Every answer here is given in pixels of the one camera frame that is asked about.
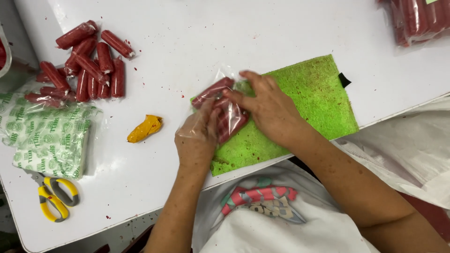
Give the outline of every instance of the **right hand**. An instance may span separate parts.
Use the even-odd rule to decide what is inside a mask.
[[[271,76],[241,71],[249,80],[256,97],[246,97],[238,91],[224,90],[224,96],[252,113],[258,129],[276,144],[291,149],[300,141],[298,136],[312,128],[298,112],[292,99],[284,94]]]

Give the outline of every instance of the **white table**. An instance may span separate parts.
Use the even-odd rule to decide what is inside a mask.
[[[128,39],[137,51],[126,61],[126,98],[98,102],[107,121],[95,144],[99,164],[92,176],[76,182],[81,203],[69,210],[69,219],[58,224],[42,215],[36,183],[11,166],[14,149],[0,145],[2,184],[29,252],[67,244],[160,208],[178,167],[174,132],[186,117],[189,98],[212,80],[221,63],[265,73],[332,53],[339,70],[353,81],[346,90],[360,127],[450,92],[450,48],[394,57],[392,29],[373,1],[15,2],[39,60],[64,63],[70,51],[56,49],[54,40],[89,19],[101,21],[102,29]],[[145,114],[164,117],[164,127],[145,143],[127,143]],[[285,158],[210,176],[204,187]]]

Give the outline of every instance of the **scissors handle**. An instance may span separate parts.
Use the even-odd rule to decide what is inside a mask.
[[[72,199],[67,196],[66,192],[59,187],[59,184],[61,183],[65,185],[72,195]],[[78,190],[75,187],[73,183],[71,183],[67,179],[63,178],[54,178],[54,177],[48,177],[46,176],[44,178],[44,184],[48,185],[50,189],[53,191],[53,193],[58,197],[66,206],[68,207],[74,207],[78,205],[80,202],[80,197],[78,196]]]
[[[37,188],[37,192],[39,193],[40,208],[42,209],[42,212],[44,213],[45,217],[47,217],[47,219],[53,222],[62,222],[65,219],[67,219],[67,217],[69,216],[69,211],[63,205],[61,200],[59,200],[55,195],[48,193],[47,187],[45,185]],[[59,214],[61,215],[60,218],[57,218],[55,215],[52,214],[52,212],[49,209],[49,206],[47,205],[47,200],[59,212]]]

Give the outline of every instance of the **green cloth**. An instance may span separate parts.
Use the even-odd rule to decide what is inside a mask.
[[[358,131],[347,93],[332,55],[317,57],[267,73],[290,96],[301,116],[328,140]],[[216,151],[213,176],[289,154],[267,139],[250,120]]]

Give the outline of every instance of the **bag of sausages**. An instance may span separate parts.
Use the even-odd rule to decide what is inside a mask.
[[[450,36],[450,0],[379,0],[391,15],[396,44],[401,48]]]
[[[254,96],[250,85],[244,80],[238,71],[234,71],[230,66],[222,66],[213,81],[206,85],[197,96],[190,102],[189,113],[194,113],[201,109],[207,102],[213,100],[212,110],[220,110],[217,119],[218,144],[222,145],[233,137],[250,119],[250,114],[245,109],[235,103],[231,103],[224,97],[222,92],[225,89],[238,90],[247,96]],[[180,128],[177,134],[184,137],[198,137],[191,129]]]

